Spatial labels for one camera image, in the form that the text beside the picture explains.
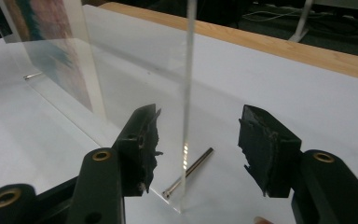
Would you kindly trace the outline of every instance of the transparent acrylic panel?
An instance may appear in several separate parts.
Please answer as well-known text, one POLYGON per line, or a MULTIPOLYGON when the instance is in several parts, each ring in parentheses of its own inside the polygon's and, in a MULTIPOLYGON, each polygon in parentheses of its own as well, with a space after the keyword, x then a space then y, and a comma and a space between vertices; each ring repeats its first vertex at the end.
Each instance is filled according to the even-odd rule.
POLYGON ((0 0, 0 7, 12 32, 7 47, 26 81, 97 146, 111 147, 135 109, 161 108, 156 151, 164 154, 150 190, 163 199, 182 177, 164 199, 179 211, 192 60, 187 19, 178 18, 184 26, 175 29, 71 0, 0 0))

